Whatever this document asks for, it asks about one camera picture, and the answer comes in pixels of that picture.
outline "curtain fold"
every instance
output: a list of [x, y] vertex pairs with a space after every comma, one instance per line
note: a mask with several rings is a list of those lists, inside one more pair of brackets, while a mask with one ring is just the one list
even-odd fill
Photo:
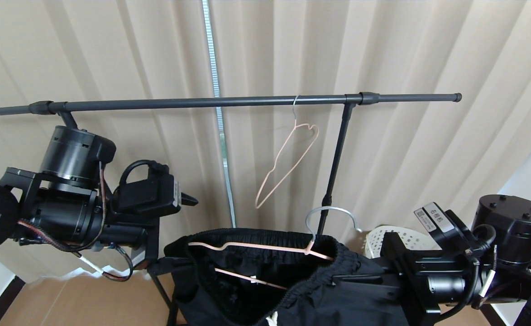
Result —
[[[468, 225], [531, 151], [531, 2], [210, 2], [224, 96], [454, 93], [460, 103], [356, 107], [333, 203], [363, 229], [422, 231], [412, 212], [436, 201]], [[298, 107], [321, 139], [260, 208], [257, 187], [292, 128], [290, 107], [224, 108], [238, 225], [305, 231], [323, 198], [342, 108]], [[313, 135], [297, 132], [264, 192]], [[330, 212], [325, 233], [358, 245]]]
[[[0, 106], [212, 96], [200, 1], [0, 2]], [[105, 172], [110, 187], [132, 161], [155, 159], [199, 200], [162, 218], [160, 248], [182, 235], [230, 225], [214, 109], [74, 116], [79, 128], [116, 143]], [[0, 177], [6, 167], [37, 171], [54, 126], [61, 124], [55, 116], [0, 117]], [[129, 181], [146, 176], [138, 168]], [[126, 268], [113, 250], [86, 255], [100, 266]], [[25, 281], [90, 269], [50, 246], [11, 241], [0, 247], [0, 262]]]

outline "brown floor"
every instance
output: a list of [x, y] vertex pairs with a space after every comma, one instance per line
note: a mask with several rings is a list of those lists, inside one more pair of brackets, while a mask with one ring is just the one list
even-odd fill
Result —
[[[172, 293], [170, 275], [160, 277]], [[163, 326], [168, 308], [142, 273], [125, 283], [77, 276], [68, 281], [44, 279], [25, 285], [0, 326]], [[185, 320], [179, 314], [178, 324]], [[481, 312], [465, 308], [437, 326], [489, 326]]]

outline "white basket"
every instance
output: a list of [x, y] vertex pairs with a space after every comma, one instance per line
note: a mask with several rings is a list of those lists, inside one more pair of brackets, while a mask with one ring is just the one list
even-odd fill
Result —
[[373, 229], [366, 235], [365, 256], [368, 258], [377, 258], [380, 256], [384, 233], [396, 232], [402, 239], [406, 248], [410, 250], [437, 250], [440, 247], [430, 235], [425, 235], [418, 231], [406, 229], [406, 227], [384, 225]]

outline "metal hook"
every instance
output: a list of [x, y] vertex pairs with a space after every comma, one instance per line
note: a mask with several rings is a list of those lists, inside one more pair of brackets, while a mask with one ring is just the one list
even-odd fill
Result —
[[292, 104], [292, 112], [294, 113], [294, 120], [298, 119], [298, 116], [296, 115], [296, 101], [298, 100], [298, 96], [296, 95], [296, 98], [294, 99], [294, 104]]
[[309, 226], [309, 219], [311, 218], [311, 215], [313, 215], [313, 213], [316, 213], [316, 212], [319, 212], [319, 211], [325, 211], [326, 209], [335, 209], [336, 211], [340, 211], [340, 212], [344, 212], [344, 213], [348, 214], [350, 216], [350, 218], [352, 219], [352, 222], [354, 223], [354, 229], [356, 231], [358, 231], [358, 232], [363, 232], [362, 229], [358, 229], [358, 227], [356, 227], [356, 218], [354, 218], [354, 215], [352, 213], [350, 213], [350, 211], [348, 211], [348, 210], [346, 210], [344, 208], [341, 208], [341, 207], [322, 206], [322, 207], [318, 207], [318, 208], [312, 209], [311, 211], [309, 211], [309, 213], [307, 213], [307, 216], [305, 217], [305, 225], [306, 225], [307, 229], [311, 232], [311, 241], [312, 242], [314, 242], [316, 240], [316, 233]]

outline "black fabric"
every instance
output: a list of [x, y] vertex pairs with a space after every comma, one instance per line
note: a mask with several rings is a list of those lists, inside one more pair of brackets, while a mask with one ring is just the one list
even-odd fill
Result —
[[[228, 246], [217, 251], [188, 245], [195, 241], [222, 246], [236, 241], [305, 248], [310, 240], [310, 234], [253, 229], [219, 229], [182, 237], [164, 248], [166, 256], [193, 261], [192, 269], [172, 273], [174, 300], [192, 326], [267, 326], [265, 317], [274, 312], [281, 326], [406, 324], [398, 304], [333, 285], [332, 277], [337, 275], [382, 274], [384, 270], [330, 236], [317, 237], [312, 249], [333, 261], [279, 250]], [[251, 283], [215, 268], [255, 276], [288, 290]]]

